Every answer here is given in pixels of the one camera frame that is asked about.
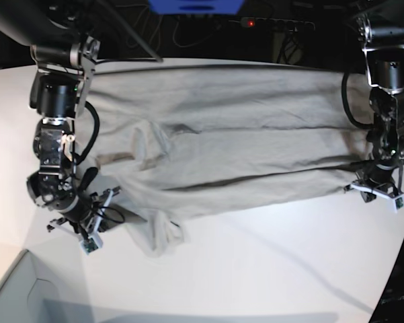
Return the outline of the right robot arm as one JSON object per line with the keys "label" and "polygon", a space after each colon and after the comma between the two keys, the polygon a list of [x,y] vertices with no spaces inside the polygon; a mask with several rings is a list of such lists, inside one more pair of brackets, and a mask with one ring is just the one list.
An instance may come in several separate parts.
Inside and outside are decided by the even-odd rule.
{"label": "right robot arm", "polygon": [[[31,1],[0,1],[0,31],[29,46],[37,66],[29,106],[41,117],[33,140],[40,165],[27,179],[29,196],[37,205],[60,213],[60,219],[48,224],[49,230],[68,222],[86,242],[103,216],[102,208],[84,195],[97,170],[86,171],[81,183],[75,174],[99,132],[99,117],[87,95],[100,42],[74,27],[55,26]],[[73,121],[84,109],[94,118],[94,130],[87,147],[76,154]]]}

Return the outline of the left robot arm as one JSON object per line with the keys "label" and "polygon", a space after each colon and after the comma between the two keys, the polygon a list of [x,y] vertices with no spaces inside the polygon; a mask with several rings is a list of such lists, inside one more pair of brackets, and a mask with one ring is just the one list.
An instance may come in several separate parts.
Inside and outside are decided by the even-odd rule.
{"label": "left robot arm", "polygon": [[364,124],[353,117],[346,72],[341,83],[344,110],[355,127],[367,132],[372,152],[344,190],[359,191],[366,203],[386,199],[399,210],[404,207],[404,1],[361,1],[346,23],[359,35],[373,121]]}

